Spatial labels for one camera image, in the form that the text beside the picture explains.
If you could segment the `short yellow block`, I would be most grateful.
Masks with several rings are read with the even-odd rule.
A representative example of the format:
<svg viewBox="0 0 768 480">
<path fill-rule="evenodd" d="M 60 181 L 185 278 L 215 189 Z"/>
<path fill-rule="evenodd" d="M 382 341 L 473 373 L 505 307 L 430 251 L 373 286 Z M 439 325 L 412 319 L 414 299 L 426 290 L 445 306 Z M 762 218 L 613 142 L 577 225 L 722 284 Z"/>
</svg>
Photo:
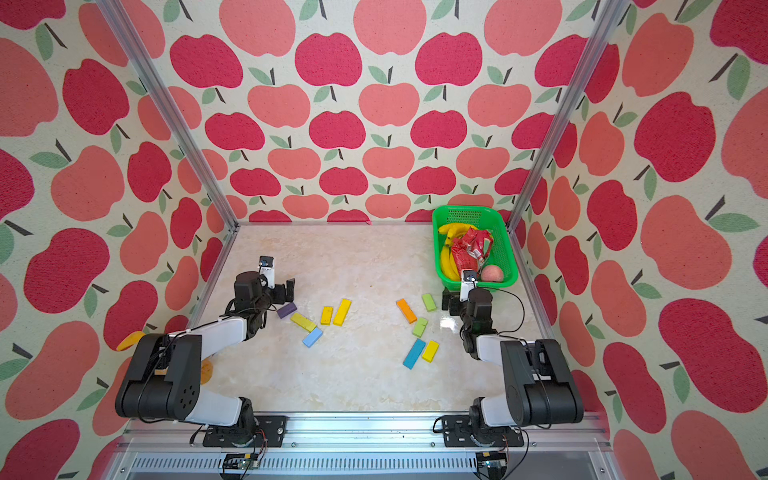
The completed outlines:
<svg viewBox="0 0 768 480">
<path fill-rule="evenodd" d="M 332 306 L 325 306 L 322 309 L 322 314 L 321 314 L 322 325 L 330 325 L 332 323 L 333 312 L 334 312 L 334 308 Z"/>
</svg>

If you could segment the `long yellow block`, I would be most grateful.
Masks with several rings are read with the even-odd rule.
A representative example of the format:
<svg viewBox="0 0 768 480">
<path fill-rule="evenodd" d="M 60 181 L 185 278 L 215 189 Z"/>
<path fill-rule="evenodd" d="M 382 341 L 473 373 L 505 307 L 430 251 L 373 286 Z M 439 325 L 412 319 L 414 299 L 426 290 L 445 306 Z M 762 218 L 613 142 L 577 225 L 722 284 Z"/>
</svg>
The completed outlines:
<svg viewBox="0 0 768 480">
<path fill-rule="evenodd" d="M 352 302 L 349 299 L 344 298 L 341 300 L 339 308 L 337 309 L 333 319 L 334 325 L 342 326 L 344 324 L 351 305 L 352 305 Z"/>
</svg>

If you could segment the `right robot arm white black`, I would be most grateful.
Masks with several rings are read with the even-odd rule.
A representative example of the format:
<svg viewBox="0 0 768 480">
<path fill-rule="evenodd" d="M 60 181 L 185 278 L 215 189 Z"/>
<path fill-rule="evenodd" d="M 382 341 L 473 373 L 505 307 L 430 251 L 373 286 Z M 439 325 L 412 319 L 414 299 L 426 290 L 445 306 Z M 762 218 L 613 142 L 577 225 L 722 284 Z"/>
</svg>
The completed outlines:
<svg viewBox="0 0 768 480">
<path fill-rule="evenodd" d="M 583 420 L 585 407 L 560 344 L 505 335 L 493 327 L 491 292 L 444 290 L 441 309 L 461 319 L 459 336 L 473 359 L 502 370 L 504 391 L 478 397 L 469 409 L 477 434 L 502 428 L 546 427 Z"/>
</svg>

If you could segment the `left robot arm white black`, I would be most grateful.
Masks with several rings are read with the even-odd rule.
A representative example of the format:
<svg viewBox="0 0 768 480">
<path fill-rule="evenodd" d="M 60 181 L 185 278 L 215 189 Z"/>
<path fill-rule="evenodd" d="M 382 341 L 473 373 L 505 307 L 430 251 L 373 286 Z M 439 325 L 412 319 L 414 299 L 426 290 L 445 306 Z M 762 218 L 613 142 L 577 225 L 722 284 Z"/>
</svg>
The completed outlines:
<svg viewBox="0 0 768 480">
<path fill-rule="evenodd" d="M 118 416 L 145 423 L 178 421 L 256 430 L 251 401 L 227 397 L 202 386 L 202 363 L 228 347 L 246 342 L 266 327 L 275 306 L 294 300 L 295 280 L 247 271 L 236 276 L 234 298 L 217 319 L 174 334 L 142 337 L 115 399 Z"/>
</svg>

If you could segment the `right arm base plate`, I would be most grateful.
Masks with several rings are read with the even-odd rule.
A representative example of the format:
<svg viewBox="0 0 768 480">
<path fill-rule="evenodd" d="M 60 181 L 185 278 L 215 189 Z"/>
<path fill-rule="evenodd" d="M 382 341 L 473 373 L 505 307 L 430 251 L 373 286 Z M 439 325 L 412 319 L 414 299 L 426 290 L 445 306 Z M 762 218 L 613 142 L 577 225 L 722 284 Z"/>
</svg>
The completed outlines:
<svg viewBox="0 0 768 480">
<path fill-rule="evenodd" d="M 432 426 L 432 433 L 442 436 L 448 448 L 522 447 L 525 441 L 511 427 L 488 427 L 469 415 L 441 415 Z"/>
</svg>

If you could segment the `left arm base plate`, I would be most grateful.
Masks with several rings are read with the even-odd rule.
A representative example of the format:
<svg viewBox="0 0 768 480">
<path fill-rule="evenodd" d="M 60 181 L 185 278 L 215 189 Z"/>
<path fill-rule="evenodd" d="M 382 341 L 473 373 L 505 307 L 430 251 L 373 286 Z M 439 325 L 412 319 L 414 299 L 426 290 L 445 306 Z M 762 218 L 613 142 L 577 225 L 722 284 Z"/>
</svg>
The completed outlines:
<svg viewBox="0 0 768 480">
<path fill-rule="evenodd" d="M 210 448 L 245 448 L 256 443 L 268 448 L 280 448 L 286 433 L 288 417 L 283 415 L 257 415 L 246 426 L 211 426 L 205 431 L 203 446 Z"/>
</svg>

